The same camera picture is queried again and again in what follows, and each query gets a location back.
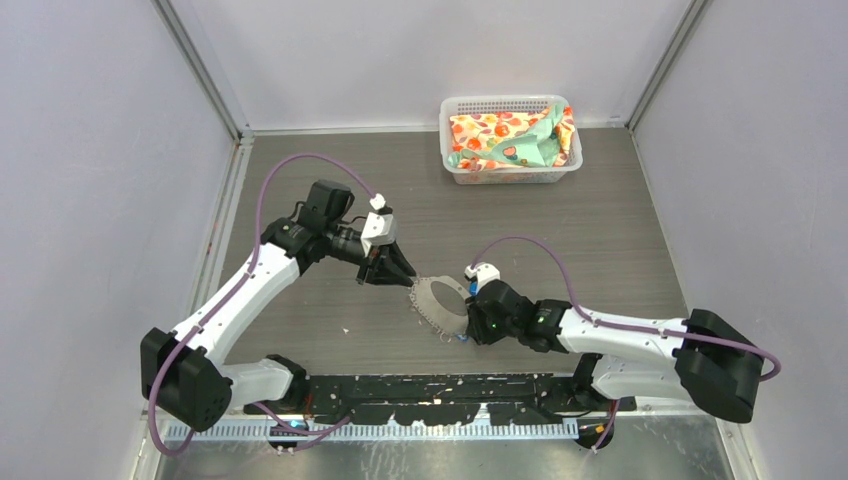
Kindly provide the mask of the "large metal keyring disc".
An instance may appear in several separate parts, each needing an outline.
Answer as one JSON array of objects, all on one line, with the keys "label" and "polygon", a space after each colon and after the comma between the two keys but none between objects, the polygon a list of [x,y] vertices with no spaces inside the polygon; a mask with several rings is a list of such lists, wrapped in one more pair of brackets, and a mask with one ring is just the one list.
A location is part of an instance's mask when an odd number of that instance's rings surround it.
[{"label": "large metal keyring disc", "polygon": [[420,315],[441,341],[467,342],[469,315],[466,301],[469,290],[450,276],[431,276],[416,279],[410,289],[412,308]]}]

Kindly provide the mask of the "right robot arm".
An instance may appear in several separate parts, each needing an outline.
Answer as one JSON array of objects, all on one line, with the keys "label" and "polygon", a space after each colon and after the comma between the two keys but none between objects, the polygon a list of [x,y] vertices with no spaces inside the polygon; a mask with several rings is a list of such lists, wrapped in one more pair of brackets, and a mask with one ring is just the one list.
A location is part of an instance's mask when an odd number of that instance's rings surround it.
[{"label": "right robot arm", "polygon": [[477,288],[465,305],[466,334],[479,345],[512,337],[536,352],[579,355],[570,392],[584,410],[655,397],[691,402],[728,422],[753,419],[765,355],[709,310],[665,320],[613,315],[532,301],[501,280]]}]

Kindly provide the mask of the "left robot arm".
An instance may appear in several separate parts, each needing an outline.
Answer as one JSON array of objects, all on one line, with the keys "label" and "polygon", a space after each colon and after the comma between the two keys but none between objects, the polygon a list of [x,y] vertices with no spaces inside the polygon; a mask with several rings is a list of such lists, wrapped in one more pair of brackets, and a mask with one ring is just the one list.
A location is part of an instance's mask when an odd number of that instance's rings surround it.
[{"label": "left robot arm", "polygon": [[140,345],[143,396],[197,433],[234,408],[270,402],[293,414],[304,407],[310,386],[299,364],[280,355],[225,360],[270,301],[325,258],[354,265],[360,284],[413,285],[417,274],[397,245],[392,209],[376,196],[356,229],[345,219],[354,199],[343,184],[314,182],[295,215],[269,224],[241,269],[198,312],[168,332],[151,329]]}]

